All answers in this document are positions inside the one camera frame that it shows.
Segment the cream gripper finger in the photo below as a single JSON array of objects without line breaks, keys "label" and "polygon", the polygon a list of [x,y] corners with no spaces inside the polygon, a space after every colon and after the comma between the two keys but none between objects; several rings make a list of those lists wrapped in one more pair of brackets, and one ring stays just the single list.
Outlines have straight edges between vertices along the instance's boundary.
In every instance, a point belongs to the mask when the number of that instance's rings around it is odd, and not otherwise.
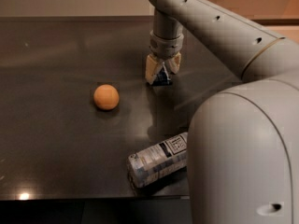
[{"label": "cream gripper finger", "polygon": [[174,57],[168,59],[166,66],[170,69],[173,74],[176,74],[179,71],[181,63],[181,54],[178,52]]},{"label": "cream gripper finger", "polygon": [[152,85],[163,68],[163,63],[153,54],[149,54],[146,59],[145,79]]}]

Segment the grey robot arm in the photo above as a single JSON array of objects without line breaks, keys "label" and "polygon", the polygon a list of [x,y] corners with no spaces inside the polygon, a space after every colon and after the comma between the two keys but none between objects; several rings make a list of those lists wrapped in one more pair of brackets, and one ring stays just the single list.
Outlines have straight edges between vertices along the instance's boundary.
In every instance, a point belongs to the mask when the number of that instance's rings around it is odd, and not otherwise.
[{"label": "grey robot arm", "polygon": [[299,224],[298,46],[207,0],[149,0],[241,79],[192,117],[193,224]]}]

